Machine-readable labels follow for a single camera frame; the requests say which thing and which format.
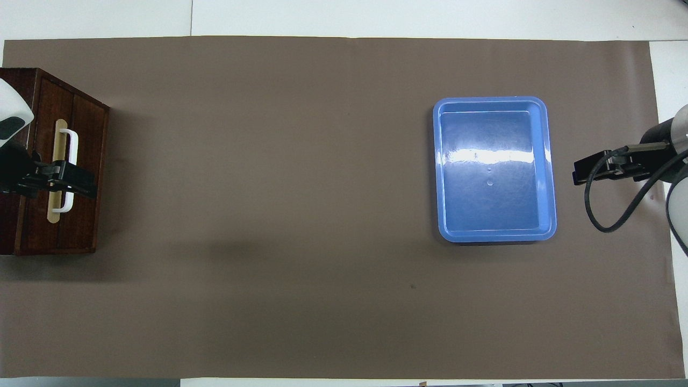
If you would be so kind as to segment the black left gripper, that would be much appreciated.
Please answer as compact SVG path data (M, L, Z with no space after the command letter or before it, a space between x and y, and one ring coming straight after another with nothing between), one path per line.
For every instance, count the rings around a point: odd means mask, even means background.
M60 178L64 170L64 181ZM93 173L71 162L42 162L37 152L29 154L17 142L7 142L1 149L1 191L37 198L40 191L71 192L96 199L98 186Z

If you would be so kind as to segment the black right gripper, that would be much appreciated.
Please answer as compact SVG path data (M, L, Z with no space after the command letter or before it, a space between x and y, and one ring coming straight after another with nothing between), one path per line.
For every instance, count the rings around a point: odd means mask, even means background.
M599 169L595 165L604 159L606 153L595 153L573 163L572 181L575 186L583 185L590 176L594 180L604 177L605 180L632 178L634 183L643 183L655 179L655 182L666 183L666 172L662 168L651 168L645 152L619 154L611 156Z

